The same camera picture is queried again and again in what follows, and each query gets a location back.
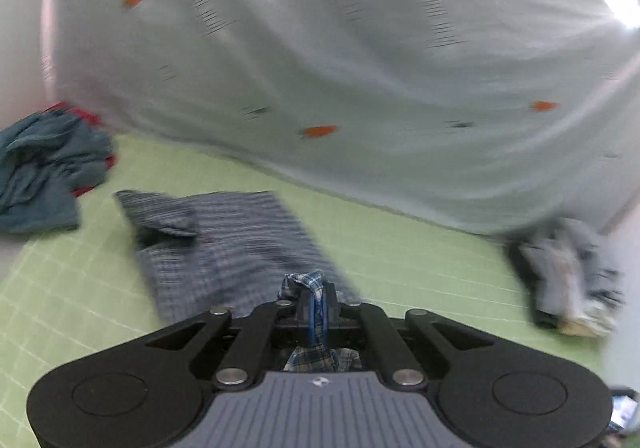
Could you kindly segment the blue plaid shirt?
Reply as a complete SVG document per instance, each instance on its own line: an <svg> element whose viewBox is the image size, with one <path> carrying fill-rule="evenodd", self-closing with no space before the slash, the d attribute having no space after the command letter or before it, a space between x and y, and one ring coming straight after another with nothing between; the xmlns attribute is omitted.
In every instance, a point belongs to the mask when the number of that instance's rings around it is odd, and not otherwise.
<svg viewBox="0 0 640 448"><path fill-rule="evenodd" d="M359 300L270 191L176 198L127 189L115 198L134 229L134 254L165 324L213 306L245 317L260 304L294 300L304 288L320 303L328 283L340 301Z"/></svg>

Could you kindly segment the folded grey and cream clothes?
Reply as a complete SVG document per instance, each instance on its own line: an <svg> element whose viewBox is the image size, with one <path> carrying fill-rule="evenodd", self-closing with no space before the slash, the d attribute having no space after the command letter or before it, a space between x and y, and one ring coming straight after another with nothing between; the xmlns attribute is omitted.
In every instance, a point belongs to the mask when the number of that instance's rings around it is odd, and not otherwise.
<svg viewBox="0 0 640 448"><path fill-rule="evenodd" d="M581 338L614 332L623 274L608 239L591 226L560 217L510 237L506 256L526 289L535 326Z"/></svg>

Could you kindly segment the green grid mat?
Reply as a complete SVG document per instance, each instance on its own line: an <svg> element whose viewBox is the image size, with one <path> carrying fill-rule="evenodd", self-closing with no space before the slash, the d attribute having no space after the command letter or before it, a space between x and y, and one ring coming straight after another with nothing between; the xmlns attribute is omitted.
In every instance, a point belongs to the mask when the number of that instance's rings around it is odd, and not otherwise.
<svg viewBox="0 0 640 448"><path fill-rule="evenodd" d="M493 241L319 193L190 147L116 138L80 225L32 237L1 285L1 442L32 447L26 399L49 370L322 272L345 301L415 307L603 369L603 343L536 327Z"/></svg>

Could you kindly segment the white printed carrot sheet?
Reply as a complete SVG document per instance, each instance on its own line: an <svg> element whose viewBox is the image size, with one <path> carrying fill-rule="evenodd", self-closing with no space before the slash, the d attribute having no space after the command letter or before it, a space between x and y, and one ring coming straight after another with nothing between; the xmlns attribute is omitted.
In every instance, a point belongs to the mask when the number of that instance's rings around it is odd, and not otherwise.
<svg viewBox="0 0 640 448"><path fill-rule="evenodd" d="M639 187L639 0L43 0L50 94L493 234Z"/></svg>

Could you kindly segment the blue denim garment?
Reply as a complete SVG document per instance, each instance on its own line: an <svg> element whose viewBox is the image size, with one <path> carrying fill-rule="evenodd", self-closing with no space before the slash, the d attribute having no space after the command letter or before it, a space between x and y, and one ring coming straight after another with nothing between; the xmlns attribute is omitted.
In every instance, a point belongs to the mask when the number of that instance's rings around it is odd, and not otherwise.
<svg viewBox="0 0 640 448"><path fill-rule="evenodd" d="M2 130L2 234L77 228L77 194L106 180L113 153L111 135L64 108Z"/></svg>

